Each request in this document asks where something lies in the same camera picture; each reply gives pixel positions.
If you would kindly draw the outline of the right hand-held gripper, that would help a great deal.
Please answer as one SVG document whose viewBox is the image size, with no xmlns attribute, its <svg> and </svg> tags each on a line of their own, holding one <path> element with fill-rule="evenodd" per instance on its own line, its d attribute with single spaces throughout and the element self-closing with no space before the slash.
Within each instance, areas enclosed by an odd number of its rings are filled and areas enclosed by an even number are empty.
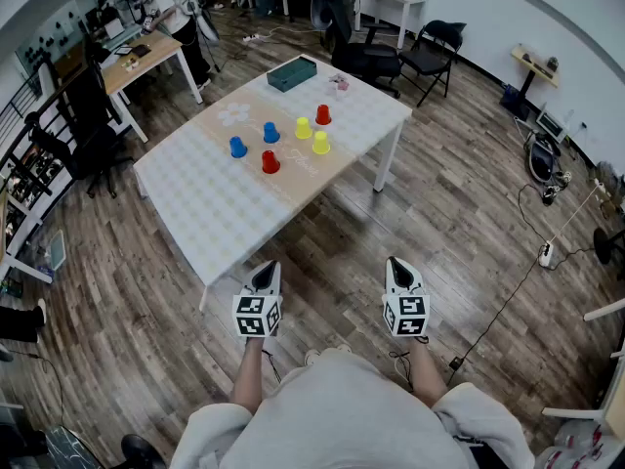
<svg viewBox="0 0 625 469">
<path fill-rule="evenodd" d="M 420 272 L 407 261 L 386 261 L 383 319 L 393 337 L 423 337 L 430 318 L 430 296 L 424 293 Z"/>
</svg>

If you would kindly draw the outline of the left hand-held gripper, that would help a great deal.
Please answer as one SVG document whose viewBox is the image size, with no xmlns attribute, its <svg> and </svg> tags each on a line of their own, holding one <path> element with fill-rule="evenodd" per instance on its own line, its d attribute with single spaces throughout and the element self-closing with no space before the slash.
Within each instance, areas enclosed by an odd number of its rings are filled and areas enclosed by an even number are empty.
<svg viewBox="0 0 625 469">
<path fill-rule="evenodd" d="M 231 314 L 239 337 L 269 337 L 282 319 L 281 265 L 268 261 L 252 270 L 243 289 L 233 296 Z"/>
</svg>

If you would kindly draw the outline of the person's right forearm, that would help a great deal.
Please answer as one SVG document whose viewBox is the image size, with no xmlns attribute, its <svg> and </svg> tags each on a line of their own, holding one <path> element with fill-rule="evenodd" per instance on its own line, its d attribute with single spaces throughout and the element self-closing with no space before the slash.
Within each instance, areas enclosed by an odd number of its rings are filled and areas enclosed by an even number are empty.
<svg viewBox="0 0 625 469">
<path fill-rule="evenodd" d="M 410 342 L 409 362 L 413 395 L 427 407 L 434 406 L 448 387 L 425 343 L 418 339 Z"/>
</svg>

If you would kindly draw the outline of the person's left forearm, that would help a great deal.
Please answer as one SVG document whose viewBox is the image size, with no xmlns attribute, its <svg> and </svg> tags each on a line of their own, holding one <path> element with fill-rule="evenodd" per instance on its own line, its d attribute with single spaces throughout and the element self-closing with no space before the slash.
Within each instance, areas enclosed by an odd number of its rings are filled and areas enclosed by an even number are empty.
<svg viewBox="0 0 625 469">
<path fill-rule="evenodd" d="M 249 338 L 239 365 L 229 400 L 255 414 L 263 400 L 262 362 L 265 339 Z"/>
</svg>

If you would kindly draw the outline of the person's white shirt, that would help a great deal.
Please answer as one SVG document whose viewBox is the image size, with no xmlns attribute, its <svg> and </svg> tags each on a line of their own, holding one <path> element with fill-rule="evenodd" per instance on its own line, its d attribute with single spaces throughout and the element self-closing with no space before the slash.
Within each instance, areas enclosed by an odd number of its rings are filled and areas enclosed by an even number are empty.
<svg viewBox="0 0 625 469">
<path fill-rule="evenodd" d="M 327 349 L 255 412 L 194 412 L 170 469 L 478 469 L 479 443 L 507 469 L 534 466 L 520 423 L 475 385 L 426 405 L 367 360 Z"/>
</svg>

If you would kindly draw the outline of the grey backpack rig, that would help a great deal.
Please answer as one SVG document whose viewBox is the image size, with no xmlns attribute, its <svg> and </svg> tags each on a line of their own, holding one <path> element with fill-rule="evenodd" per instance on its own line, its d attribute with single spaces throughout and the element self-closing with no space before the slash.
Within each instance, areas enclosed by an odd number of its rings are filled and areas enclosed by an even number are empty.
<svg viewBox="0 0 625 469">
<path fill-rule="evenodd" d="M 523 147 L 527 170 L 537 183 L 560 188 L 568 186 L 571 174 L 562 171 L 559 163 L 562 154 L 551 136 L 530 131 Z"/>
</svg>

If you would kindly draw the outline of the black round stand base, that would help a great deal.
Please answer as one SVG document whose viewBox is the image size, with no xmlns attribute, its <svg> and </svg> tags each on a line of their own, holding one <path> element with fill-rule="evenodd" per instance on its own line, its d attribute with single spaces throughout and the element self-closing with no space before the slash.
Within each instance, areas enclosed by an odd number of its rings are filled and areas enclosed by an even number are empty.
<svg viewBox="0 0 625 469">
<path fill-rule="evenodd" d="M 167 469 L 166 463 L 155 447 L 144 438 L 125 435 L 121 440 L 125 461 L 120 469 Z"/>
</svg>

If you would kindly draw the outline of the green floor tray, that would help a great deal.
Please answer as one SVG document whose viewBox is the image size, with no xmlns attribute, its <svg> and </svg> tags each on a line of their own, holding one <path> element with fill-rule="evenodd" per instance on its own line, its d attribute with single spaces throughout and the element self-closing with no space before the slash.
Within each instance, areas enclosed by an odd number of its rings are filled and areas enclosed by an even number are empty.
<svg viewBox="0 0 625 469">
<path fill-rule="evenodd" d="M 56 271 L 66 259 L 66 249 L 63 231 L 57 231 L 46 249 L 46 258 L 50 268 Z"/>
</svg>

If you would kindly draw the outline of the dark green box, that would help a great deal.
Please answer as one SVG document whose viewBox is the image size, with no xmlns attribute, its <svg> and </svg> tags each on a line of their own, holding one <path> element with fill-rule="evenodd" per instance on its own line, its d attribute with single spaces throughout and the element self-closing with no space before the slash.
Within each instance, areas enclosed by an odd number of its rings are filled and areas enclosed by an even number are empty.
<svg viewBox="0 0 625 469">
<path fill-rule="evenodd" d="M 268 84 L 285 93 L 317 75 L 316 62 L 299 57 L 267 73 Z"/>
</svg>

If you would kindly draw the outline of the white box appliance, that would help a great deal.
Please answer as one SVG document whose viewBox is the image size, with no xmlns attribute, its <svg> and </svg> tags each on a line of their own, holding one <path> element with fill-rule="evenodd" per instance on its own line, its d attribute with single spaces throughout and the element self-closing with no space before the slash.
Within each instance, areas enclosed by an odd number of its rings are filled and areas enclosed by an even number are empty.
<svg viewBox="0 0 625 469">
<path fill-rule="evenodd" d="M 541 110 L 536 116 L 536 124 L 558 144 L 560 144 L 568 134 L 567 125 L 546 109 Z"/>
</svg>

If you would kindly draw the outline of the black folding chair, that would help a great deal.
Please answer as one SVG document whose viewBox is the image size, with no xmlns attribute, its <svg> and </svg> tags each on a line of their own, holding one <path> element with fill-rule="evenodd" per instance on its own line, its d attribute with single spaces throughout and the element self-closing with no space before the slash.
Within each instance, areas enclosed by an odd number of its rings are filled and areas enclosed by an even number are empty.
<svg viewBox="0 0 625 469">
<path fill-rule="evenodd" d="M 422 105 L 438 83 L 444 86 L 443 96 L 447 97 L 452 62 L 457 61 L 466 26 L 465 22 L 459 21 L 429 21 L 420 30 L 410 50 L 398 54 L 401 66 L 409 66 L 418 77 L 433 77 L 429 87 L 423 88 L 405 73 L 400 74 L 423 93 L 417 107 Z"/>
</svg>

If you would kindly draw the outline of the black office chair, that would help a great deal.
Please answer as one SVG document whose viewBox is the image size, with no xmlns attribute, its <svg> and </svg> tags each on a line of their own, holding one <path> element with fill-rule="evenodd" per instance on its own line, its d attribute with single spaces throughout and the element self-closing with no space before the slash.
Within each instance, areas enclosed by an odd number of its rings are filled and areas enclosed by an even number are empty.
<svg viewBox="0 0 625 469">
<path fill-rule="evenodd" d="M 95 196 L 96 185 L 105 179 L 109 195 L 115 198 L 110 171 L 134 158 L 120 154 L 125 150 L 123 137 L 109 125 L 111 120 L 119 123 L 121 117 L 105 90 L 97 63 L 99 50 L 88 35 L 83 36 L 80 64 L 61 80 L 42 107 L 26 116 L 25 127 L 30 141 L 59 160 L 73 180 L 92 179 L 87 189 L 89 197 Z M 62 140 L 60 133 L 44 128 L 40 118 L 49 107 L 56 108 L 64 119 L 62 128 L 69 131 L 74 148 Z"/>
<path fill-rule="evenodd" d="M 334 39 L 331 52 L 331 64 L 359 78 L 365 83 L 392 93 L 398 99 L 399 90 L 378 81 L 380 77 L 393 80 L 399 76 L 401 65 L 396 49 L 385 44 L 374 44 L 373 39 L 383 24 L 373 23 L 367 26 L 367 36 L 363 43 L 352 42 L 352 27 L 343 0 L 312 0 L 312 25 L 330 33 Z"/>
</svg>

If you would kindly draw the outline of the pack of water bottles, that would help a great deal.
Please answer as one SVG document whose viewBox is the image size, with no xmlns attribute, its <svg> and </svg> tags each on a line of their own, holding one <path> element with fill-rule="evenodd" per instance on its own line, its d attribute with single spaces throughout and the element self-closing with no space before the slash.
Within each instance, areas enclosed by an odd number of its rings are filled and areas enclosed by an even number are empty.
<svg viewBox="0 0 625 469">
<path fill-rule="evenodd" d="M 596 421 L 568 420 L 534 469 L 625 469 L 625 441 Z"/>
</svg>

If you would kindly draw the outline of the yellow side table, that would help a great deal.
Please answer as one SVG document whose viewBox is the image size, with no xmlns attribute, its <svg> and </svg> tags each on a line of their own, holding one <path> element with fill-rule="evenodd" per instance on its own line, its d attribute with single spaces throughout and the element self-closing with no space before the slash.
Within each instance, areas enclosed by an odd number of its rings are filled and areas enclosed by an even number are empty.
<svg viewBox="0 0 625 469">
<path fill-rule="evenodd" d="M 554 88 L 558 88 L 560 77 L 556 71 L 547 68 L 544 62 L 531 54 L 522 44 L 512 49 L 511 56 L 527 69 L 527 75 L 519 90 L 510 84 L 505 86 L 499 104 L 516 118 L 526 121 L 530 112 L 530 107 L 526 103 L 526 94 L 534 78 L 538 76 Z"/>
</svg>

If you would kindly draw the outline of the dark marble round table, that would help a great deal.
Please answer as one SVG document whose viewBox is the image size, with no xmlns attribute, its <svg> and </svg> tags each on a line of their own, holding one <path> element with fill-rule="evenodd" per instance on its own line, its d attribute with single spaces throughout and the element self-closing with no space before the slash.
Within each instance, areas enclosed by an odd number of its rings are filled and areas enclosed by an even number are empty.
<svg viewBox="0 0 625 469">
<path fill-rule="evenodd" d="M 61 425 L 45 431 L 48 452 L 57 469 L 104 469 L 87 446 Z"/>
</svg>

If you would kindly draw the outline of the black metal railing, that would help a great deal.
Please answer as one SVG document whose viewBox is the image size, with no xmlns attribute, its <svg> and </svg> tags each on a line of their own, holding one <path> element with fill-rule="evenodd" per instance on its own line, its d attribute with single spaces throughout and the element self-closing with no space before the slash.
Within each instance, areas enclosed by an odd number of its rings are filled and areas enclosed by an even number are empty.
<svg viewBox="0 0 625 469">
<path fill-rule="evenodd" d="M 59 88 L 39 109 L 29 113 L 24 119 L 16 139 L 5 154 L 0 157 L 0 170 L 7 164 L 12 166 L 6 178 L 0 182 L 0 192 L 6 192 L 14 178 L 19 178 L 28 191 L 36 190 L 48 196 L 53 194 L 52 181 L 43 179 L 51 164 L 47 163 L 36 174 L 33 164 L 26 164 L 24 156 L 17 155 L 23 140 L 29 142 L 30 149 L 38 149 L 38 156 L 51 155 L 67 170 L 72 179 L 77 178 L 78 164 L 73 161 L 72 142 L 79 151 L 93 140 L 111 119 L 118 119 L 114 108 L 105 93 L 101 69 L 89 55 L 91 46 L 83 45 L 83 56 L 62 81 Z"/>
</svg>

